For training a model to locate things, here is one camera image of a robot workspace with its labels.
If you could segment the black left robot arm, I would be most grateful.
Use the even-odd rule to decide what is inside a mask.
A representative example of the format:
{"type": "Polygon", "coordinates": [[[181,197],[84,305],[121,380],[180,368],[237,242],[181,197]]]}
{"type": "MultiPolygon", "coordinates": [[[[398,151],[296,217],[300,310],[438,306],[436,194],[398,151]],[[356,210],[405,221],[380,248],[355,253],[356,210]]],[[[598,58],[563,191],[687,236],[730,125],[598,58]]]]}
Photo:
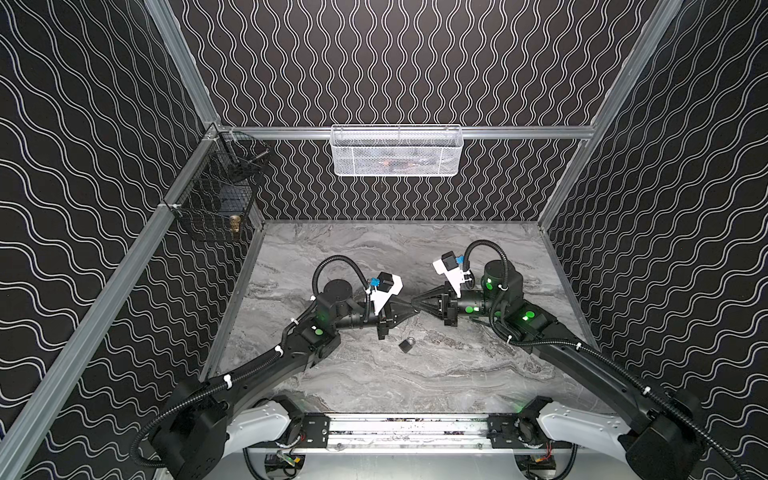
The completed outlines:
{"type": "Polygon", "coordinates": [[[292,448],[302,440],[304,413],[284,396],[271,397],[272,389],[328,358],[341,343],[341,331],[373,327],[385,338],[417,313],[397,298],[400,276],[381,272],[368,279],[344,255],[324,259],[311,287],[308,307],[274,347],[234,370],[179,384],[132,439],[131,461],[164,469],[174,479],[203,479],[223,458],[253,445],[292,448]]]}

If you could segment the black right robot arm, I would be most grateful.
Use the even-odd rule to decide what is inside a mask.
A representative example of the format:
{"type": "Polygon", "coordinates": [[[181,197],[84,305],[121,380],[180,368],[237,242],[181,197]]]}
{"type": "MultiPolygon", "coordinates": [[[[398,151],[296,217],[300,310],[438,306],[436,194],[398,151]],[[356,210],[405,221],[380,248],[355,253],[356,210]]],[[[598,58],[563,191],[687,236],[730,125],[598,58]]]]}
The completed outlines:
{"type": "Polygon", "coordinates": [[[641,479],[686,479],[706,450],[715,451],[739,479],[746,469],[702,424],[699,399],[645,380],[584,342],[555,315],[526,300],[523,277],[490,240],[472,242],[463,254],[435,260],[443,285],[411,303],[449,326],[462,316],[485,317],[505,345],[552,364],[608,405],[618,423],[599,425],[588,412],[567,411],[549,397],[530,401],[517,416],[520,442],[584,446],[624,461],[641,479]]]}

